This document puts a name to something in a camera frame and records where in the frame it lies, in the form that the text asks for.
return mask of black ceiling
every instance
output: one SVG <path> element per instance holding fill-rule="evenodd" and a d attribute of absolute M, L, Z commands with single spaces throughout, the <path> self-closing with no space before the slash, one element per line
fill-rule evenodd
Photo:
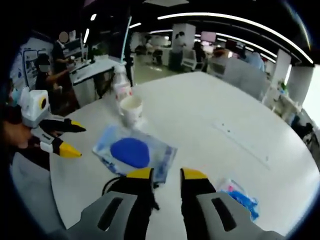
<path fill-rule="evenodd" d="M 275 44 L 275 42 L 277 42 L 297 56 L 303 65 L 309 63 L 301 53 L 279 37 L 244 22 L 207 16 L 185 16 L 157 20 L 159 16 L 176 13 L 209 12 L 228 14 L 257 22 L 277 31 L 295 42 L 316 64 L 320 64 L 317 48 L 317 44 L 320 43 L 319 31 L 316 27 L 316 22 L 313 21 L 316 15 L 312 12 L 313 8 L 311 5 L 307 3 L 308 0 L 293 0 L 289 1 L 289 3 L 297 11 L 304 25 L 311 33 L 311 39 L 313 40 L 311 51 L 307 47 L 306 38 L 301 28 L 280 1 L 189 0 L 188 4 L 163 7 L 143 3 L 143 0 L 117 0 L 112 3 L 109 0 L 95 0 L 95 2 L 84 9 L 83 2 L 82 0 L 71 0 L 66 3 L 56 0 L 49 10 L 48 5 L 38 5 L 38 12 L 40 14 L 36 16 L 37 20 L 34 22 L 33 28 L 53 39 L 57 39 L 61 31 L 71 31 L 73 29 L 77 29 L 83 33 L 86 28 L 106 31 L 110 29 L 112 24 L 117 22 L 117 19 L 123 18 L 128 13 L 129 7 L 130 14 L 132 15 L 131 23 L 142 23 L 141 26 L 132 28 L 133 31 L 149 32 L 164 30 L 171 29 L 175 23 L 190 23 L 196 26 L 198 34 L 200 34 L 201 31 L 213 31 L 231 35 L 255 43 L 275 54 L 277 54 L 279 49 L 279 46 Z M 92 14 L 97 14 L 95 21 L 90 21 Z M 293 63 L 298 62 L 295 57 L 292 59 Z"/>

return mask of person in blue shirt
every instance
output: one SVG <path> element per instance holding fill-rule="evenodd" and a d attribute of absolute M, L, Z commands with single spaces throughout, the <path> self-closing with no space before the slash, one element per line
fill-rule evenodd
<path fill-rule="evenodd" d="M 258 52 L 254 51 L 251 55 L 246 56 L 245 61 L 257 69 L 265 71 L 265 63 Z"/>

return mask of blue round object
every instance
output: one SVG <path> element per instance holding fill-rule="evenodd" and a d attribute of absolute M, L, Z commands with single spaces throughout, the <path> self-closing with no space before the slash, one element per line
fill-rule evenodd
<path fill-rule="evenodd" d="M 126 137 L 113 143 L 110 152 L 115 159 L 138 169 L 147 167 L 150 162 L 147 144 L 136 138 Z"/>

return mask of white cup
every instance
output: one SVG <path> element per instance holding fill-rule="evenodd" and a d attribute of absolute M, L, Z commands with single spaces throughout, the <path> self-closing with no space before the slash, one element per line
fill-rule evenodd
<path fill-rule="evenodd" d="M 120 101 L 123 113 L 123 123 L 127 127 L 133 127 L 142 118 L 142 100 L 138 96 L 126 96 Z"/>

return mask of white round table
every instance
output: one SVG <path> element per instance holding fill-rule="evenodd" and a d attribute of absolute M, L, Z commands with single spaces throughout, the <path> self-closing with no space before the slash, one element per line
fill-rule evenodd
<path fill-rule="evenodd" d="M 187 239 L 181 215 L 181 167 L 205 173 L 217 187 L 233 179 L 259 201 L 256 224 L 288 234 L 313 202 L 320 185 L 310 152 L 280 117 L 237 88 L 202 72 L 135 86 L 143 99 L 141 131 L 178 148 L 166 184 L 155 191 L 146 239 Z M 87 131 L 61 138 L 82 152 L 77 159 L 50 155 L 51 184 L 66 228 L 97 200 L 115 177 L 92 153 L 109 124 L 121 124 L 110 96 L 69 117 Z"/>

